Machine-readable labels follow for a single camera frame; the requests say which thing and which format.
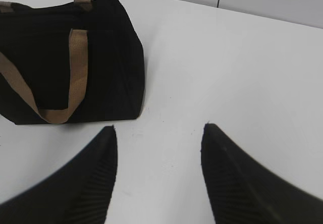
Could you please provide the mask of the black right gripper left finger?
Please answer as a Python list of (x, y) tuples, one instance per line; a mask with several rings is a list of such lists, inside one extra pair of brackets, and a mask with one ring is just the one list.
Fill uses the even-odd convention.
[(105, 223), (118, 167), (117, 136), (104, 127), (73, 159), (1, 204), (1, 223)]

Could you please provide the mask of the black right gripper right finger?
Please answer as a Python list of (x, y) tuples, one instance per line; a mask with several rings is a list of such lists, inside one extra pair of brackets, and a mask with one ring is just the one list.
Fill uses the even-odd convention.
[(216, 223), (322, 223), (322, 200), (254, 160), (205, 124), (201, 166)]

